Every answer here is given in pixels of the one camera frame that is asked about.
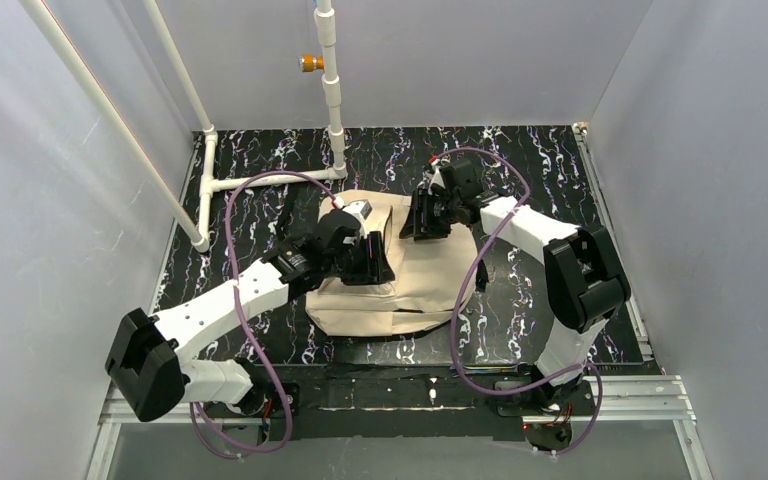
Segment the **beige student backpack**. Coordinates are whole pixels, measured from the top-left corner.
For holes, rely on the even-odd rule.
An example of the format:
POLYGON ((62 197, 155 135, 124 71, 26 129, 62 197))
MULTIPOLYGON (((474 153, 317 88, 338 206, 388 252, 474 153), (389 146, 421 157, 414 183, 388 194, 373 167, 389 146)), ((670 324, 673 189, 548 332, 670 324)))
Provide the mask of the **beige student backpack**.
POLYGON ((444 239, 401 239, 411 198, 367 190, 337 194, 347 203, 371 203, 370 229, 383 233, 395 279, 381 285, 346 286, 328 278, 305 296, 305 312, 329 336, 388 337, 433 329, 451 319, 458 292, 478 253, 470 229, 452 226, 444 239))

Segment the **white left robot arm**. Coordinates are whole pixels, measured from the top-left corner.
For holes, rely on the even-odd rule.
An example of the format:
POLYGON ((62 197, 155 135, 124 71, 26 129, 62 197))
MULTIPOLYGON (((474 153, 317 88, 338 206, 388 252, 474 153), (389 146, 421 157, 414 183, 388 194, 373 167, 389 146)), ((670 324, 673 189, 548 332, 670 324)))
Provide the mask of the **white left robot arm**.
POLYGON ((141 422, 181 403, 238 404, 254 387, 240 361, 201 360, 209 343, 256 317, 318 289, 328 279, 377 286, 395 274, 386 258, 390 212, 368 200, 323 214, 313 230, 278 242, 231 279, 154 315, 137 308, 118 325, 106 373, 141 422))

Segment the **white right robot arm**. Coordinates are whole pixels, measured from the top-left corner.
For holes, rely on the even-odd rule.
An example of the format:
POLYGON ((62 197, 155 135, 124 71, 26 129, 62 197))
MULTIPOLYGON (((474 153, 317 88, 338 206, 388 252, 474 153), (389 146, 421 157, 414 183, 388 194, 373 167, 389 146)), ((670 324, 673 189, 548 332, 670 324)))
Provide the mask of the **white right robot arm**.
POLYGON ((609 232, 558 221, 500 195, 481 183, 467 161, 434 157, 414 190, 400 238, 443 239, 453 225, 477 227, 544 267, 552 329, 530 383, 512 394, 560 388, 582 374, 596 336, 631 296, 631 287, 609 232))

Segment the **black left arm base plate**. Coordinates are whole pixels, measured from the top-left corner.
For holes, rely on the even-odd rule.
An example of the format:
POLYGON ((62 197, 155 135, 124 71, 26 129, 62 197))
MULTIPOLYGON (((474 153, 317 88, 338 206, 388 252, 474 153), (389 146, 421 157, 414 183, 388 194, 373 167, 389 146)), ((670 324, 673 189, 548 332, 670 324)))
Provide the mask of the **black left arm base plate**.
POLYGON ((249 392, 252 414, 260 418, 286 418, 287 412, 294 415, 301 399, 301 385, 282 383, 279 389, 271 383, 256 384, 249 392))

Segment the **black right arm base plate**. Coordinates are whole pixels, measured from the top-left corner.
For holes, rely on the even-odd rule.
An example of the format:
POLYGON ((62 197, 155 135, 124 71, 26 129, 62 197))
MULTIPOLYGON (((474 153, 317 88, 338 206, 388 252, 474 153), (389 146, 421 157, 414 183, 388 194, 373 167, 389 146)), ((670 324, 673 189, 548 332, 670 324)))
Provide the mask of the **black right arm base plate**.
POLYGON ((579 377, 560 386, 547 384, 524 393, 491 397, 488 404, 502 417, 538 416, 559 421, 591 415, 596 398, 590 383, 579 377))

